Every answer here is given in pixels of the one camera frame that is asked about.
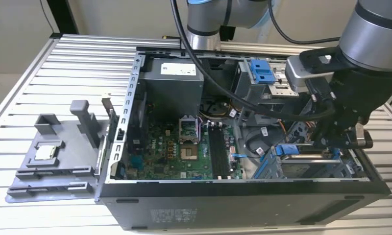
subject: gray plastic bracket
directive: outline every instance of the gray plastic bracket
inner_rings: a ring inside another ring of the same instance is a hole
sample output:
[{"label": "gray plastic bracket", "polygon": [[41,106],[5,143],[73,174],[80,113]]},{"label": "gray plastic bracket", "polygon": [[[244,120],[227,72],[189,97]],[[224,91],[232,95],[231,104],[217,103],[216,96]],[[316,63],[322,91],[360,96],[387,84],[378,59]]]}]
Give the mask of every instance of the gray plastic bracket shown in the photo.
[{"label": "gray plastic bracket", "polygon": [[60,121],[55,114],[41,114],[37,117],[35,127],[44,137],[47,137],[48,135],[51,135],[51,137],[55,137],[56,132],[52,129],[52,125],[57,124],[60,124]]},{"label": "gray plastic bracket", "polygon": [[97,135],[100,126],[95,114],[88,112],[89,102],[87,100],[73,100],[71,103],[69,111],[79,118],[79,130],[87,135],[89,143],[93,148],[99,148],[100,138]]}]

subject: open computer tower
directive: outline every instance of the open computer tower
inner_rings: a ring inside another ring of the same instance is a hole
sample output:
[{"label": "open computer tower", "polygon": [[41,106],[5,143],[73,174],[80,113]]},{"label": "open computer tower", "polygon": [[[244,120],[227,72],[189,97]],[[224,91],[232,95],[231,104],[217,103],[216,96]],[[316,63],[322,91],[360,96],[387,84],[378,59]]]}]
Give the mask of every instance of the open computer tower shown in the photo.
[{"label": "open computer tower", "polygon": [[[314,110],[285,79],[285,56],[197,56],[252,103]],[[103,104],[105,121],[80,101],[80,124],[40,117],[8,202],[95,197],[123,229],[151,230],[327,224],[391,193],[363,150],[315,148],[314,123],[280,123],[281,132],[279,120],[220,96],[180,49],[137,48],[121,112]],[[72,163],[68,148],[87,160]]]}]

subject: motherboard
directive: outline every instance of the motherboard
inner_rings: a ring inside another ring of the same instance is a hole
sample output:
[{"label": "motherboard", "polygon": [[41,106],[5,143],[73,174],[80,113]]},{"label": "motherboard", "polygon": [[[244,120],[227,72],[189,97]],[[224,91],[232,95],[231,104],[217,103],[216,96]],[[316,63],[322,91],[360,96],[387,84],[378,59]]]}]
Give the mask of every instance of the motherboard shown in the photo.
[{"label": "motherboard", "polygon": [[129,156],[127,179],[241,179],[235,152],[231,126],[188,117],[179,124],[151,123],[143,154]]}]

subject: side panel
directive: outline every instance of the side panel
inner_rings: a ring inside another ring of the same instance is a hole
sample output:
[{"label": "side panel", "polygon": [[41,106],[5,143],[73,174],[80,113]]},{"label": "side panel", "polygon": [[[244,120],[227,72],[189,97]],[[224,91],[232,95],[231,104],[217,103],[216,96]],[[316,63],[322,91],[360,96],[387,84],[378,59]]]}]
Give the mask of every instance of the side panel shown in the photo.
[{"label": "side panel", "polygon": [[327,224],[382,195],[103,198],[124,230]]}]

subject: black plastic part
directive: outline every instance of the black plastic part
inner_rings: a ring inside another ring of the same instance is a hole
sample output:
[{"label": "black plastic part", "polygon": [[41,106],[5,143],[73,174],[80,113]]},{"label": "black plastic part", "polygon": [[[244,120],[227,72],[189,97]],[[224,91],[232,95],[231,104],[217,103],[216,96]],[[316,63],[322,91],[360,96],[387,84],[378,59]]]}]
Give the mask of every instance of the black plastic part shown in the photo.
[{"label": "black plastic part", "polygon": [[372,12],[367,11],[364,9],[364,7],[360,4],[360,1],[358,1],[356,7],[355,7],[355,11],[358,13],[358,15],[368,22],[371,22],[372,24],[383,27],[383,28],[388,28],[392,29],[392,20],[383,18],[378,15],[375,15]]},{"label": "black plastic part", "polygon": [[359,149],[359,148],[372,148],[374,147],[374,140],[371,137],[371,134],[367,130],[364,130],[364,140],[366,145],[358,144],[358,138],[354,135],[354,132],[350,131],[344,136],[330,136],[328,139],[328,145],[336,148],[344,148],[344,149]]},{"label": "black plastic part", "polygon": [[[342,63],[336,59],[336,55],[340,54],[339,47],[326,47],[320,49],[307,50],[299,54],[299,59],[305,70],[312,74],[342,71],[355,68],[355,66]],[[331,61],[324,64],[320,57],[330,55]]]},{"label": "black plastic part", "polygon": [[323,77],[310,78],[305,81],[310,94],[314,94],[319,101],[331,100],[331,87]]},{"label": "black plastic part", "polygon": [[[338,60],[348,67],[354,66],[342,54],[338,55]],[[334,73],[330,86],[338,97],[336,106],[339,104],[346,111],[356,111],[358,115],[368,120],[371,112],[392,96],[392,72],[372,71],[359,67],[340,70]]]},{"label": "black plastic part", "polygon": [[188,26],[188,31],[192,32],[193,34],[196,35],[200,35],[200,36],[213,36],[215,34],[219,33],[220,30],[215,30],[215,31],[211,31],[211,32],[201,32],[196,29],[193,29],[192,27]]},{"label": "black plastic part", "polygon": [[47,0],[61,34],[79,34],[68,0]]},{"label": "black plastic part", "polygon": [[63,37],[63,33],[52,33],[49,38],[53,38],[53,39],[60,39]]},{"label": "black plastic part", "polygon": [[220,27],[220,40],[221,42],[228,42],[233,40],[235,27],[221,26]]},{"label": "black plastic part", "polygon": [[213,179],[217,179],[219,176],[223,179],[227,179],[227,176],[229,176],[229,164],[225,151],[224,133],[219,127],[209,127],[208,134]]}]

